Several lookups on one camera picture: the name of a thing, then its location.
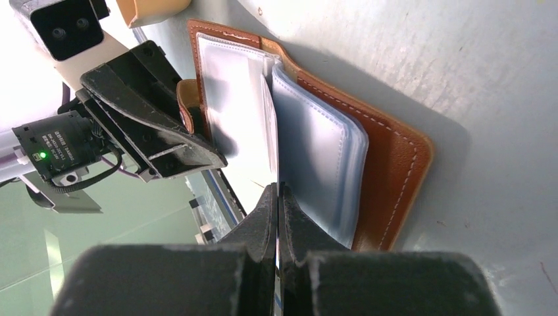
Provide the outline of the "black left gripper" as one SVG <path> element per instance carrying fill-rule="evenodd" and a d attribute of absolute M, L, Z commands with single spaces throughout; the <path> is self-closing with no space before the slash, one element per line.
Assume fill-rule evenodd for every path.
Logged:
<path fill-rule="evenodd" d="M 120 130 L 159 178 L 227 165 L 203 136 L 188 132 L 176 97 L 180 76 L 148 40 L 84 73 L 86 111 L 107 130 Z"/>

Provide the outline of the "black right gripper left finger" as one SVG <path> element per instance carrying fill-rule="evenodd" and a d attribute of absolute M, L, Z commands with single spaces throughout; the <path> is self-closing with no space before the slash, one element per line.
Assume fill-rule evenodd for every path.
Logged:
<path fill-rule="evenodd" d="M 85 251 L 52 315 L 272 315 L 278 187 L 214 244 L 115 244 Z"/>

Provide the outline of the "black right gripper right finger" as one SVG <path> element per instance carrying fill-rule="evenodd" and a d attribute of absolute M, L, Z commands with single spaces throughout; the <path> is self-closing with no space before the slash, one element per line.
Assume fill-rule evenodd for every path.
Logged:
<path fill-rule="evenodd" d="M 284 315 L 499 315 L 480 267 L 455 252 L 366 251 L 341 245 L 278 189 Z"/>

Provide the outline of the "brown leather card holder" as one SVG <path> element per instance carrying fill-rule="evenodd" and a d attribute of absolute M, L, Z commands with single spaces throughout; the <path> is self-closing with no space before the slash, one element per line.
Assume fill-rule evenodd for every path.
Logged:
<path fill-rule="evenodd" d="M 304 90 L 363 125 L 371 148 L 365 161 L 359 218 L 351 248 L 354 251 L 390 251 L 432 164 L 434 148 L 430 138 L 312 75 L 272 39 L 194 18 L 186 22 L 186 28 L 198 88 L 203 87 L 203 81 L 196 37 L 206 34 L 278 54 L 288 76 Z"/>

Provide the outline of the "white striped credit cards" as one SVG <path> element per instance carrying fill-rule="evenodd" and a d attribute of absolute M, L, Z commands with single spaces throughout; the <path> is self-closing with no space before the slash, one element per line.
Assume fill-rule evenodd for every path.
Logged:
<path fill-rule="evenodd" d="M 270 92 L 271 70 L 276 64 L 273 57 L 263 57 L 260 61 L 249 61 L 251 83 L 255 88 L 254 110 L 257 120 L 256 171 L 251 179 L 264 186 L 278 181 L 278 131 L 274 103 Z"/>

